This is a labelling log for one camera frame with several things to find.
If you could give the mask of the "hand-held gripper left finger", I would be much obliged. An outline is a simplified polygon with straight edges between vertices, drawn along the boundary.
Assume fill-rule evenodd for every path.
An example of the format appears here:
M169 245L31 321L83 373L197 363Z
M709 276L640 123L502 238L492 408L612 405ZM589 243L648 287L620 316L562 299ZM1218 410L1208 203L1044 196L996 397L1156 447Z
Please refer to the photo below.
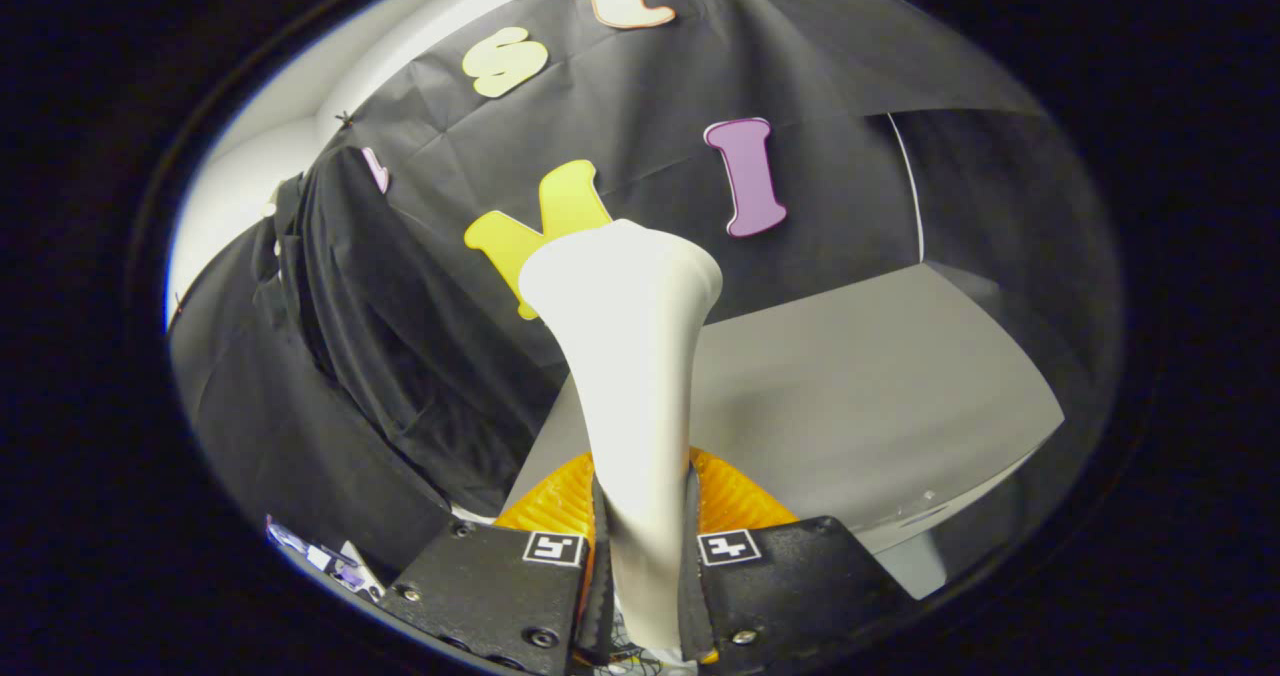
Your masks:
M453 520L381 599L390 616L477 658L535 675L609 659L611 543L590 455L494 524Z

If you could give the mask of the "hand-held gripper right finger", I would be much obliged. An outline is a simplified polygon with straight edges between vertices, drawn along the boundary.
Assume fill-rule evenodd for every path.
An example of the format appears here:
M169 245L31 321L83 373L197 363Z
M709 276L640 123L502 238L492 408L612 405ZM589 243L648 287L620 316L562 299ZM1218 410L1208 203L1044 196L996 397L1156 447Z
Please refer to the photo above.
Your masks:
M914 611L837 519L799 519L707 451L690 452L685 507L678 632L700 670L828 670Z

